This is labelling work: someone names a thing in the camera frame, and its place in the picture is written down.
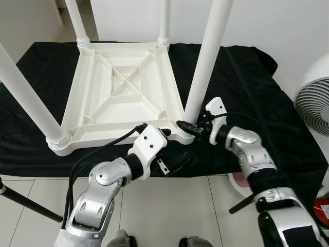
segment white wall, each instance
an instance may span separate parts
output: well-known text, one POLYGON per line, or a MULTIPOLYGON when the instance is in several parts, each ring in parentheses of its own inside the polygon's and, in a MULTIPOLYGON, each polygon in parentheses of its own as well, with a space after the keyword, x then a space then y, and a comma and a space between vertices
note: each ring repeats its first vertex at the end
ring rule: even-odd
POLYGON ((321 151, 324 154, 326 160, 329 162, 329 138, 313 130, 311 130, 310 132, 319 144, 319 147, 321 148, 321 151))
POLYGON ((54 0, 0 0, 0 42, 14 62, 36 41, 51 41, 62 27, 54 0))
MULTIPOLYGON (((91 0, 100 40, 157 40, 159 0, 91 0)), ((328 0, 235 0, 223 45, 256 46, 279 64, 293 99, 301 78, 329 51, 328 0)), ((171 0, 172 43, 201 43, 211 0, 171 0)))

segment black tripod leg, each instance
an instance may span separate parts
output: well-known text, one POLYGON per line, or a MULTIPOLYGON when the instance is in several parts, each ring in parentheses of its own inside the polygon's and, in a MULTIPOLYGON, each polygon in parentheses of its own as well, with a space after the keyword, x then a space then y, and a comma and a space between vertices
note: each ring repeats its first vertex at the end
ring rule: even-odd
POLYGON ((244 207, 248 206, 249 204, 252 203, 252 200, 254 198, 254 195, 250 195, 247 198, 243 199, 241 202, 239 202, 236 206, 230 208, 229 212, 230 214, 235 214, 236 212, 240 211, 244 207))
POLYGON ((54 221, 62 222, 62 220, 63 220, 63 217, 61 217, 61 216, 55 214, 54 212, 44 208, 43 206, 31 201, 27 197, 17 193, 16 191, 12 190, 11 188, 4 186, 3 183, 1 182, 1 178, 0 178, 0 195, 18 203, 24 207, 27 207, 43 216, 46 216, 49 219, 52 219, 54 221))

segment floor grout line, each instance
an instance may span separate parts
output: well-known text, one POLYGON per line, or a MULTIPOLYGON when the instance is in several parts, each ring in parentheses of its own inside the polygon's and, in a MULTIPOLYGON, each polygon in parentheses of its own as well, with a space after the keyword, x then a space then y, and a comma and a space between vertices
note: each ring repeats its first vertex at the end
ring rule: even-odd
POLYGON ((46 180, 68 180, 69 178, 66 179, 36 179, 36 181, 46 181, 46 180))
POLYGON ((220 223, 218 222, 218 216, 217 216, 217 212, 216 212, 216 207, 215 207, 214 197, 212 196, 212 191, 211 191, 211 186, 210 186, 209 176, 207 176, 207 179, 208 179, 208 184, 209 184, 209 189, 210 189, 210 194, 211 194, 212 204, 213 204, 213 206, 214 206, 214 210, 215 210, 215 215, 216 215, 216 220, 217 220, 218 231, 219 231, 219 233, 220 233, 220 238, 221 238, 222 246, 224 247, 223 239, 222 239, 222 235, 221 235, 220 223))
POLYGON ((35 179, 15 179, 15 180, 2 180, 2 182, 10 182, 10 181, 34 181, 35 179))
POLYGON ((120 208, 119 230, 120 230, 120 228, 121 228, 121 214, 122 214, 122 204, 123 204, 123 190, 124 190, 124 188, 122 188, 122 196, 121 196, 121 208, 120 208))
MULTIPOLYGON (((32 183, 32 185, 31 185, 31 188, 30 188, 30 190, 29 190, 29 193, 27 194, 27 198, 29 197, 29 195, 30 195, 30 193, 31 193, 32 187, 33 187, 33 185, 34 185, 34 182, 35 182, 35 180, 33 180, 33 183, 32 183)), ((21 219, 21 216, 22 216, 22 214, 23 214, 23 210, 24 210, 24 208, 25 208, 25 207, 23 206, 22 211, 21 211, 21 214, 20 214, 20 217, 19 217, 19 220, 17 221, 17 224, 16 224, 16 227, 15 227, 14 233, 13 233, 12 236, 11 236, 10 243, 9 243, 9 246, 8 246, 8 247, 11 246, 11 242, 12 242, 14 236, 15 236, 15 232, 16 232, 16 230, 17 230, 17 227, 18 227, 19 223, 20 223, 20 219, 21 219)))

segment white floor tile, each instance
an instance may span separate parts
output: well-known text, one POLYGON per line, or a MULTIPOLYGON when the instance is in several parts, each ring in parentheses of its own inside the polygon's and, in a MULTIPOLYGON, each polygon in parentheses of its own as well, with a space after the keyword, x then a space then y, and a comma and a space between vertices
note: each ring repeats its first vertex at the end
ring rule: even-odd
POLYGON ((222 246, 207 177, 132 182, 124 187, 120 228, 140 247, 177 247, 189 236, 222 246))
MULTIPOLYGON (((4 185, 28 196, 33 181, 5 181, 4 185)), ((0 246, 8 247, 19 221, 23 206, 0 196, 0 246)))
MULTIPOLYGON (((36 180, 32 187, 29 198, 49 208, 55 213, 62 215, 64 212, 67 180, 36 180)), ((79 179, 75 183, 75 198, 86 189, 87 180, 79 179)), ((108 235, 114 236, 119 228, 120 221, 120 196, 116 203, 118 207, 114 211, 108 235)), ((41 216, 27 208, 24 208, 21 219, 17 226, 11 247, 52 246, 57 237, 61 224, 41 216)))
POLYGON ((2 181, 10 181, 10 180, 34 180, 35 177, 16 177, 9 175, 0 175, 2 181))
MULTIPOLYGON (((35 180, 68 180, 68 178, 45 178, 45 177, 36 177, 35 180)), ((81 177, 78 179, 88 179, 88 177, 81 177)))
MULTIPOLYGON (((95 32, 96 27, 85 26, 87 36, 91 39, 95 32)), ((74 32, 73 26, 66 26, 64 31, 58 37, 56 42, 74 42, 77 40, 76 33, 74 32)))
POLYGON ((227 176, 209 177, 212 196, 220 225, 224 247, 253 246, 263 247, 258 228, 258 213, 251 204, 234 215, 229 209, 241 202, 242 197, 231 185, 227 176))

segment black cloth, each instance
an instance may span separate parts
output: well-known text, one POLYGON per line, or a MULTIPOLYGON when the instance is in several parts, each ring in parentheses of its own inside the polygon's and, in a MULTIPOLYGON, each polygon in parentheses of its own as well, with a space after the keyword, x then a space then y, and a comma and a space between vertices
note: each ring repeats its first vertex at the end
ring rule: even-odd
MULTIPOLYGON (((188 98, 199 50, 200 45, 196 44, 170 46, 169 57, 183 106, 188 98)), ((17 64, 58 123, 61 123, 65 111, 78 56, 76 43, 38 42, 17 64)), ((292 101, 272 79, 276 69, 276 62, 255 47, 221 47, 204 106, 213 97, 220 96, 228 112, 243 112, 263 122, 275 145, 278 165, 297 194, 312 208, 327 162, 292 101)), ((3 84, 0 85, 0 101, 1 174, 67 177, 73 164, 95 149, 80 149, 65 157, 56 156, 48 148, 44 135, 3 84)), ((227 122, 231 126, 258 132, 270 151, 264 134, 254 122, 242 116, 229 116, 227 122)), ((96 163, 124 156, 130 147, 109 147, 85 162, 96 163)), ((232 153, 205 140, 195 140, 188 146, 171 141, 162 154, 172 177, 240 171, 232 153)), ((153 168, 152 176, 159 177, 162 173, 153 168)))

